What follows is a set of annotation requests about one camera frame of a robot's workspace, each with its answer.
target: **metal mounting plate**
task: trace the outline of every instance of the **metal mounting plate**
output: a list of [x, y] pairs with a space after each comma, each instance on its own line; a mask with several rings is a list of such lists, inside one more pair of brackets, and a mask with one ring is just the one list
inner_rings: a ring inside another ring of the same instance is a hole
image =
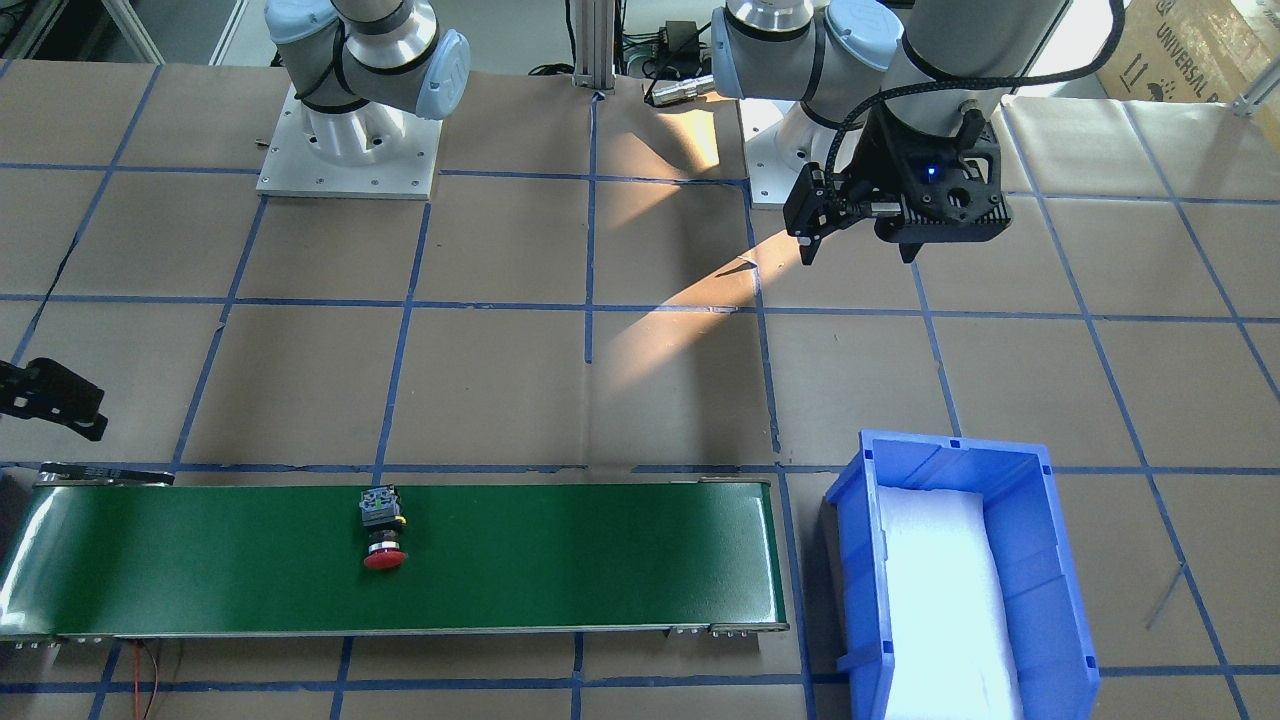
[[406, 127], [403, 152], [372, 165], [337, 165], [310, 147], [302, 124], [302, 102], [293, 95], [289, 86], [257, 177], [259, 192], [283, 197], [431, 199], [440, 120], [401, 113]]

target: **floor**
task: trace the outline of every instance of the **floor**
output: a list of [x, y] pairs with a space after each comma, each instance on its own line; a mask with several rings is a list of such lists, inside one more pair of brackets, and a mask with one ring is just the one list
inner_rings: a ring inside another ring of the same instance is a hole
[[[801, 268], [746, 204], [733, 104], [471, 82], [428, 206], [259, 197], [283, 70], [0, 65], [0, 356], [58, 359], [110, 418], [101, 443], [4, 419], [0, 465], [765, 478], [792, 630], [166, 642], [152, 717], [849, 717], [817, 516], [860, 428], [1048, 446], [1093, 717], [1280, 716], [1280, 160], [1254, 127], [1016, 99], [1011, 229], [902, 265], [859, 225]], [[134, 662], [5, 648], [0, 719], [128, 717]]]

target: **red button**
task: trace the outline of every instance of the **red button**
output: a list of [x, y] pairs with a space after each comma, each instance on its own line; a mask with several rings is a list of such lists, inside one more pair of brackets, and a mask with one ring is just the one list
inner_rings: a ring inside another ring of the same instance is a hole
[[365, 557], [365, 568], [370, 570], [390, 570], [399, 566], [407, 557], [403, 552], [392, 548], [375, 550]]

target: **cardboard box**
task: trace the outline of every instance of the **cardboard box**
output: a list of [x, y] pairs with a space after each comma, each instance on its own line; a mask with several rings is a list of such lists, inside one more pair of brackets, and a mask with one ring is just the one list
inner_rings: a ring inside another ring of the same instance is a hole
[[[1098, 79], [1112, 97], [1231, 102], [1280, 55], [1280, 0], [1133, 0]], [[1280, 94], [1254, 115], [1280, 152]]]

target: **blue tape line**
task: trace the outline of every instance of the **blue tape line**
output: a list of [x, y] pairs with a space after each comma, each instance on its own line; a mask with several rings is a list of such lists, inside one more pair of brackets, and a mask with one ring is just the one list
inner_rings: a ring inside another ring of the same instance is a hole
[[120, 165], [119, 173], [184, 173], [196, 176], [256, 176], [259, 168], [179, 168], [177, 165]]
[[1169, 202], [1167, 197], [1156, 197], [1153, 195], [1101, 195], [1094, 192], [1027, 192], [1024, 190], [1012, 190], [1006, 192], [1014, 197], [1044, 197], [1046, 200], [1101, 200], [1103, 202]]
[[1005, 195], [1011, 195], [1014, 197], [1044, 197], [1046, 200], [1102, 200], [1107, 202], [1188, 202], [1192, 205], [1280, 205], [1280, 200], [1258, 200], [1258, 199], [1229, 199], [1229, 197], [1179, 197], [1175, 193], [1169, 193], [1165, 197], [1156, 197], [1151, 195], [1098, 195], [1091, 192], [1042, 192], [1024, 191], [1024, 190], [1011, 190], [1005, 192]]
[[133, 137], [133, 131], [138, 127], [138, 120], [142, 119], [142, 110], [147, 106], [147, 100], [151, 99], [151, 91], [156, 87], [156, 81], [160, 79], [160, 72], [164, 70], [164, 65], [156, 65], [151, 70], [151, 79], [147, 81], [147, 87], [142, 91], [142, 99], [138, 100], [138, 106], [133, 110], [133, 117], [129, 118], [129, 126], [124, 128], [124, 138], [120, 140], [120, 145], [115, 147], [115, 155], [111, 155], [111, 168], [115, 169], [120, 165], [120, 158], [124, 155], [124, 149], [129, 145], [129, 138]]
[[573, 675], [581, 679], [582, 675], [582, 660], [586, 653], [586, 635], [584, 633], [573, 633]]
[[232, 284], [227, 288], [227, 297], [223, 299], [223, 311], [218, 316], [218, 328], [214, 337], [209, 340], [209, 350], [205, 352], [205, 364], [200, 368], [200, 378], [196, 388], [191, 393], [191, 402], [187, 405], [187, 416], [182, 421], [178, 432], [178, 442], [173, 448], [172, 470], [178, 471], [182, 464], [182, 455], [187, 451], [187, 439], [191, 436], [191, 427], [196, 421], [196, 411], [200, 410], [200, 401], [205, 395], [205, 386], [209, 384], [209, 375], [214, 369], [214, 357], [223, 343], [223, 333], [227, 332], [227, 323], [230, 320], [232, 307], [236, 305], [236, 293], [239, 291], [241, 279], [244, 278], [244, 268], [248, 266], [248, 256], [253, 252], [253, 242], [257, 240], [257, 231], [262, 227], [262, 217], [266, 214], [268, 196], [257, 201], [257, 211], [253, 213], [253, 223], [248, 228], [248, 237], [244, 238], [244, 249], [241, 250], [239, 261], [236, 264], [236, 274], [232, 275]]
[[93, 693], [93, 705], [88, 708], [88, 720], [99, 720], [102, 716], [102, 705], [106, 702], [106, 693], [110, 692], [111, 675], [115, 675], [115, 665], [120, 661], [120, 643], [111, 643], [111, 652], [106, 655], [102, 665], [102, 676], [97, 682], [97, 691]]
[[795, 518], [791, 515], [791, 487], [787, 474], [777, 471], [778, 497], [782, 498], [782, 532], [787, 541], [787, 565], [791, 570], [791, 601], [795, 605], [796, 642], [800, 646], [800, 683], [804, 685], [804, 703], [808, 720], [818, 720], [818, 702], [813, 692], [813, 665], [809, 662], [809, 625], [805, 621], [804, 583], [800, 579], [800, 552], [796, 550]]
[[1126, 466], [1069, 466], [1055, 465], [1060, 475], [1280, 475], [1280, 468], [1126, 468]]
[[352, 646], [355, 646], [355, 638], [347, 637], [342, 639], [342, 656], [338, 659], [338, 680], [337, 687], [333, 689], [333, 705], [329, 706], [329, 720], [342, 719], [342, 700], [347, 689], [347, 673], [351, 670]]
[[415, 300], [413, 307], [436, 310], [545, 310], [581, 313], [586, 305], [575, 302], [454, 302], [447, 300]]
[[1271, 395], [1280, 401], [1280, 387], [1276, 386], [1275, 377], [1271, 375], [1271, 370], [1267, 369], [1266, 361], [1262, 360], [1262, 354], [1258, 352], [1258, 347], [1253, 343], [1253, 338], [1249, 336], [1248, 328], [1240, 320], [1240, 314], [1235, 310], [1235, 302], [1231, 301], [1231, 296], [1226, 292], [1226, 286], [1222, 284], [1222, 279], [1217, 274], [1217, 269], [1213, 268], [1212, 260], [1208, 258], [1208, 252], [1204, 250], [1204, 245], [1201, 242], [1199, 236], [1196, 233], [1196, 228], [1192, 227], [1190, 217], [1187, 215], [1187, 209], [1178, 200], [1174, 193], [1174, 186], [1169, 182], [1169, 176], [1165, 174], [1164, 168], [1160, 167], [1160, 161], [1156, 160], [1156, 154], [1152, 151], [1151, 145], [1147, 142], [1147, 137], [1143, 136], [1142, 128], [1138, 127], [1138, 120], [1134, 119], [1133, 111], [1128, 105], [1120, 105], [1124, 109], [1125, 117], [1129, 119], [1129, 126], [1133, 127], [1134, 135], [1138, 136], [1138, 142], [1142, 145], [1142, 150], [1147, 154], [1147, 159], [1151, 160], [1151, 167], [1156, 169], [1156, 174], [1160, 177], [1161, 184], [1165, 186], [1165, 191], [1169, 192], [1170, 197], [1174, 197], [1174, 208], [1178, 210], [1178, 217], [1183, 220], [1183, 227], [1187, 228], [1187, 234], [1192, 238], [1192, 245], [1196, 246], [1196, 252], [1199, 254], [1201, 260], [1204, 263], [1204, 269], [1208, 270], [1210, 278], [1213, 281], [1213, 287], [1217, 288], [1220, 296], [1222, 296], [1222, 302], [1226, 304], [1226, 311], [1235, 320], [1236, 329], [1240, 331], [1240, 337], [1244, 338], [1244, 343], [1249, 347], [1249, 352], [1253, 355], [1253, 361], [1257, 363], [1258, 369], [1262, 370], [1262, 377], [1267, 380], [1267, 386], [1271, 388]]
[[721, 685], [799, 685], [804, 678], [796, 674], [772, 675], [690, 675], [687, 678], [626, 676], [585, 680], [585, 688], [698, 688]]
[[[1142, 446], [1142, 438], [1138, 437], [1137, 425], [1133, 421], [1133, 416], [1129, 414], [1129, 407], [1124, 401], [1124, 395], [1120, 392], [1120, 384], [1115, 378], [1115, 373], [1111, 368], [1111, 361], [1107, 359], [1106, 350], [1102, 346], [1102, 338], [1098, 336], [1097, 325], [1093, 322], [1093, 316], [1089, 315], [1089, 307], [1084, 302], [1084, 296], [1080, 292], [1080, 286], [1075, 279], [1075, 273], [1071, 270], [1071, 264], [1068, 260], [1066, 250], [1062, 247], [1062, 241], [1057, 234], [1057, 227], [1053, 224], [1053, 218], [1048, 213], [1048, 206], [1044, 202], [1043, 195], [1041, 195], [1039, 184], [1036, 182], [1036, 177], [1032, 173], [1029, 164], [1027, 163], [1027, 154], [1023, 152], [1021, 140], [1018, 131], [1014, 128], [1012, 123], [1009, 124], [1009, 137], [1014, 143], [1015, 152], [1019, 161], [1023, 164], [1023, 170], [1027, 173], [1027, 181], [1032, 187], [1032, 192], [1036, 193], [1036, 201], [1039, 205], [1041, 214], [1044, 217], [1046, 227], [1048, 228], [1050, 238], [1053, 241], [1053, 247], [1057, 250], [1059, 259], [1062, 263], [1062, 268], [1066, 270], [1066, 279], [1071, 286], [1071, 292], [1075, 295], [1075, 301], [1080, 307], [1080, 314], [1084, 315], [1084, 324], [1089, 329], [1089, 337], [1093, 340], [1093, 346], [1097, 350], [1098, 360], [1102, 363], [1102, 370], [1107, 377], [1107, 383], [1111, 386], [1111, 393], [1115, 396], [1116, 406], [1120, 409], [1120, 416], [1124, 419], [1125, 429], [1129, 432], [1129, 438], [1133, 442], [1133, 448], [1138, 454], [1138, 461], [1142, 464], [1143, 469], [1151, 466], [1147, 460], [1147, 454]], [[1183, 574], [1187, 578], [1187, 588], [1192, 593], [1192, 598], [1196, 601], [1196, 607], [1199, 611], [1201, 621], [1204, 624], [1204, 632], [1208, 634], [1210, 644], [1213, 646], [1213, 653], [1217, 657], [1219, 665], [1226, 667], [1226, 653], [1222, 651], [1222, 643], [1217, 637], [1217, 632], [1213, 629], [1213, 621], [1210, 619], [1208, 607], [1204, 605], [1204, 598], [1201, 596], [1199, 587], [1196, 583], [1194, 574], [1192, 573], [1190, 565], [1187, 562], [1187, 556], [1183, 552], [1181, 542], [1178, 539], [1178, 532], [1174, 529], [1172, 519], [1169, 515], [1169, 509], [1165, 506], [1165, 500], [1160, 493], [1160, 488], [1156, 486], [1156, 478], [1152, 473], [1146, 473], [1147, 484], [1151, 489], [1152, 497], [1156, 501], [1156, 509], [1160, 511], [1160, 519], [1165, 524], [1165, 533], [1169, 536], [1169, 542], [1174, 547], [1174, 553], [1178, 556], [1179, 562], [1183, 564]], [[1235, 684], [1235, 679], [1231, 675], [1226, 675], [1228, 687], [1231, 689], [1231, 697], [1235, 700], [1235, 707], [1240, 712], [1242, 720], [1248, 720], [1248, 711], [1244, 708], [1244, 701], [1240, 697], [1239, 688]]]
[[1280, 200], [1228, 200], [1224, 197], [1179, 197], [1178, 201], [1190, 205], [1280, 205]]
[[0, 694], [87, 694], [96, 693], [101, 683], [0, 683]]
[[0, 163], [0, 170], [72, 170], [105, 173], [110, 165], [60, 164], [60, 163]]
[[934, 318], [973, 318], [996, 320], [1083, 320], [1083, 315], [1075, 313], [998, 313], [986, 310], [931, 310]]
[[951, 382], [947, 379], [947, 368], [942, 363], [942, 346], [938, 345], [938, 333], [933, 328], [933, 314], [929, 311], [929, 299], [924, 293], [924, 278], [920, 277], [920, 265], [916, 263], [911, 263], [911, 277], [915, 278], [915, 293], [920, 299], [920, 314], [924, 318], [924, 331], [929, 334], [933, 361], [938, 364], [938, 383], [942, 386], [942, 401], [946, 402], [947, 418], [951, 420], [951, 434], [963, 437], [960, 433], [960, 415], [956, 413], [956, 401], [951, 396]]
[[402, 307], [402, 300], [343, 300], [319, 297], [237, 297], [236, 305], [276, 305], [291, 307]]
[[[746, 184], [742, 190], [742, 209], [746, 219], [746, 249], [755, 251], [755, 227], [751, 224], [751, 188]], [[764, 373], [764, 402], [769, 410], [769, 442], [773, 452], [782, 452], [782, 430], [778, 427], [778, 402], [773, 386], [773, 359], [769, 355], [769, 328], [765, 322], [764, 310], [764, 282], [760, 279], [760, 265], [751, 263], [751, 293], [755, 299], [755, 332], [760, 342], [760, 364]]]
[[0, 163], [3, 170], [70, 170], [116, 173], [182, 173], [216, 176], [256, 176], [257, 168], [182, 168], [177, 165], [95, 165], [92, 163]]
[[1103, 678], [1180, 678], [1187, 675], [1280, 675], [1280, 665], [1149, 665], [1100, 667]]
[[440, 170], [442, 176], [456, 176], [466, 178], [524, 178], [524, 179], [590, 179], [582, 173], [522, 173], [518, 170]]
[[919, 318], [919, 310], [893, 310], [879, 307], [764, 307], [767, 315], [870, 315], [890, 318]]
[[599, 91], [591, 94], [591, 137], [586, 186], [586, 282], [584, 290], [586, 310], [584, 313], [582, 328], [582, 363], [588, 365], [591, 364], [595, 354], [595, 195], [600, 184], [599, 176], [596, 174], [600, 136], [600, 113], [598, 105], [603, 99], [604, 94]]
[[568, 702], [570, 720], [582, 720], [582, 655], [586, 639], [582, 633], [573, 633], [573, 684]]
[[[44, 296], [33, 292], [0, 292], [0, 301], [33, 302]], [[122, 302], [140, 305], [221, 305], [224, 297], [214, 296], [180, 296], [180, 295], [68, 295], [54, 293], [49, 296], [50, 302]], [[237, 297], [236, 305], [268, 305], [268, 306], [306, 306], [306, 307], [402, 307], [399, 300], [372, 300], [358, 297]], [[581, 302], [490, 302], [490, 301], [457, 301], [457, 300], [415, 300], [413, 307], [442, 309], [442, 310], [541, 310], [541, 311], [568, 311], [581, 313], [586, 305]], [[622, 304], [593, 304], [596, 313], [716, 313], [735, 315], [754, 313], [754, 306], [745, 305], [622, 305]], [[890, 316], [890, 318], [920, 318], [920, 310], [883, 309], [883, 307], [764, 307], [767, 315], [858, 315], [858, 316]], [[1084, 316], [1076, 313], [1006, 313], [988, 310], [934, 310], [929, 313], [934, 318], [974, 318], [974, 319], [1010, 319], [1010, 320], [1083, 320]], [[1217, 323], [1234, 324], [1236, 318], [1229, 316], [1198, 316], [1198, 315], [1093, 315], [1094, 320], [1108, 320], [1115, 323]], [[1280, 318], [1240, 316], [1239, 322], [1247, 324], [1280, 324]]]
[[399, 392], [401, 369], [404, 366], [404, 348], [408, 345], [408, 328], [413, 320], [413, 296], [417, 293], [417, 282], [422, 274], [422, 254], [426, 251], [426, 233], [431, 224], [431, 204], [422, 206], [422, 220], [417, 228], [417, 246], [413, 249], [413, 265], [408, 272], [408, 290], [404, 291], [403, 310], [401, 313], [399, 333], [396, 336], [396, 355], [392, 356], [392, 374], [387, 383], [387, 405], [383, 410], [383, 428], [378, 433], [378, 452], [374, 457], [374, 477], [370, 484], [379, 486], [383, 482], [383, 470], [387, 462], [387, 443], [392, 437], [392, 421], [396, 418], [396, 396]]

